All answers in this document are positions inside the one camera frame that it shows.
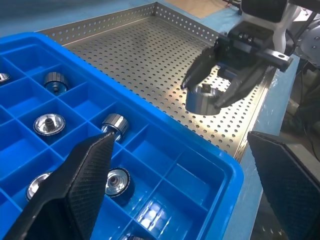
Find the blue plastic tray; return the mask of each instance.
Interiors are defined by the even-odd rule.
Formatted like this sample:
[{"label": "blue plastic tray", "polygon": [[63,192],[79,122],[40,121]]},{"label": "blue plastic tray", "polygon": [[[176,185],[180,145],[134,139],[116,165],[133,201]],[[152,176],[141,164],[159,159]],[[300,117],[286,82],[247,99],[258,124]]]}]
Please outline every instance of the blue plastic tray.
[{"label": "blue plastic tray", "polygon": [[[48,72],[64,74],[71,89],[48,92]],[[30,181],[119,113],[130,128],[111,167],[126,168],[136,189],[125,207],[104,197],[91,239],[222,239],[244,179],[231,156],[44,35],[0,38],[0,73],[12,76],[0,86],[0,238],[26,206]],[[65,118],[59,139],[34,133],[45,113]]]}]

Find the blue table surface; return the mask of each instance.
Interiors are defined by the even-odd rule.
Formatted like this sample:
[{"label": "blue table surface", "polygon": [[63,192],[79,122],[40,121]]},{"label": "blue table surface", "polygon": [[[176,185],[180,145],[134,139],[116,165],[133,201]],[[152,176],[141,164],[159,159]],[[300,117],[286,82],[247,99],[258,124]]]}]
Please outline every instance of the blue table surface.
[{"label": "blue table surface", "polygon": [[[152,0],[5,1],[1,3],[5,11],[0,17],[0,37],[21,32],[36,32],[153,2]],[[233,7],[204,18],[197,18],[164,0],[158,2],[217,32],[229,31],[240,19],[237,9]],[[277,70],[255,124],[255,131],[279,134],[299,63],[298,57],[293,58],[294,61],[285,73]],[[224,240],[250,239],[263,191],[249,147],[243,156],[241,167],[244,172],[244,182]]]}]

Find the metal workpiece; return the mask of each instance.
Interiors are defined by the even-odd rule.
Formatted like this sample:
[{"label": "metal workpiece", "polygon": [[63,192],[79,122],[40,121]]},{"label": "metal workpiece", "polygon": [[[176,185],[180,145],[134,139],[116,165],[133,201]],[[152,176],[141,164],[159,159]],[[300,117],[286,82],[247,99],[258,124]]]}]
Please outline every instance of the metal workpiece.
[{"label": "metal workpiece", "polygon": [[10,74],[0,72],[0,85],[4,85],[10,78]]},{"label": "metal workpiece", "polygon": [[[213,116],[187,110],[187,90],[180,87],[195,58],[219,33],[160,3],[42,33],[240,162],[247,131],[256,122],[273,75],[265,75],[247,97]],[[218,69],[213,67],[202,83],[225,92],[230,82],[217,76]]]},{"label": "metal workpiece", "polygon": [[34,131],[42,136],[58,134],[65,128],[65,126],[65,119],[56,113],[41,115],[33,123]]},{"label": "metal workpiece", "polygon": [[104,133],[114,133],[114,139],[121,142],[129,128],[128,121],[117,113],[109,114],[101,125],[101,131]]},{"label": "metal workpiece", "polygon": [[49,177],[49,175],[52,173],[52,171],[45,172],[39,176],[37,176],[35,179],[32,180],[32,182],[28,185],[25,191],[25,197],[27,201],[30,201],[30,199],[35,195],[37,190],[39,189],[41,183]]},{"label": "metal workpiece", "polygon": [[145,240],[145,239],[142,237],[130,236],[128,240]]},{"label": "metal workpiece", "polygon": [[129,172],[121,167],[110,169],[105,185],[105,194],[120,206],[128,203],[135,192],[135,184]]},{"label": "metal workpiece", "polygon": [[59,72],[49,72],[45,78],[43,86],[51,93],[59,96],[69,89],[67,78]]},{"label": "metal workpiece", "polygon": [[191,113],[199,115],[218,115],[220,108],[215,107],[215,102],[223,94],[217,88],[212,88],[210,84],[195,86],[186,91],[185,109]]}]

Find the tray rim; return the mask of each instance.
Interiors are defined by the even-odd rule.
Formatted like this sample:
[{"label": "tray rim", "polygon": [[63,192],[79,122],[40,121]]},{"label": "tray rim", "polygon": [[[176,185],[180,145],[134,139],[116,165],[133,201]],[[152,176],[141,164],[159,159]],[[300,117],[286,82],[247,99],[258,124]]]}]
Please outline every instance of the tray rim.
[{"label": "tray rim", "polygon": [[37,43],[41,44],[42,47],[49,47],[51,51],[55,51],[56,53],[58,53],[60,58],[66,58],[68,61],[72,62],[74,64],[74,66],[72,66],[73,68],[77,67],[84,69],[86,71],[86,74],[92,75],[95,79],[99,80],[100,84],[107,84],[114,91],[122,93],[126,98],[131,99],[131,101],[136,103],[140,108],[150,114],[153,118],[160,121],[161,124],[167,125],[170,128],[170,131],[168,131],[167,129],[163,129],[163,131],[165,131],[173,138],[177,139],[177,137],[175,137],[175,135],[172,133],[179,132],[182,139],[184,139],[187,143],[189,142],[192,144],[192,148],[188,148],[191,148],[193,151],[197,152],[206,159],[208,159],[207,156],[210,155],[216,157],[216,162],[214,162],[214,164],[216,164],[219,168],[221,168],[222,166],[222,170],[224,172],[228,172],[230,178],[228,184],[224,185],[223,196],[219,197],[217,200],[217,202],[219,202],[220,204],[219,207],[215,208],[215,205],[212,204],[211,208],[209,209],[209,212],[207,213],[207,216],[205,218],[205,222],[203,223],[202,228],[198,234],[198,239],[201,239],[202,237],[206,240],[212,238],[222,239],[226,231],[228,222],[231,218],[232,211],[238,199],[238,196],[235,197],[234,193],[236,192],[239,195],[244,181],[244,173],[239,163],[229,154],[223,152],[221,149],[212,145],[196,133],[179,124],[177,121],[166,115],[160,109],[157,109],[150,103],[146,102],[121,84],[117,83],[116,81],[111,81],[111,78],[109,76],[95,69],[95,67],[89,65],[84,60],[41,33],[26,32],[15,34],[12,36],[6,36],[1,39],[1,45],[28,38],[32,38],[31,41],[37,41]]}]

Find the perforated metal tray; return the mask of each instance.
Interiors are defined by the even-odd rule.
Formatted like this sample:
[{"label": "perforated metal tray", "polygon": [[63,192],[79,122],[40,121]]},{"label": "perforated metal tray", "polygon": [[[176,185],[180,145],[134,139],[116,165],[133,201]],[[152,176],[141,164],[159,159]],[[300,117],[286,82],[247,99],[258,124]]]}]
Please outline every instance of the perforated metal tray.
[{"label": "perforated metal tray", "polygon": [[[247,132],[256,122],[274,71],[219,115],[186,111],[181,82],[195,57],[213,45],[217,32],[157,2],[41,32],[241,161]],[[214,67],[205,82],[225,91],[230,83],[218,77],[217,70]]]}]

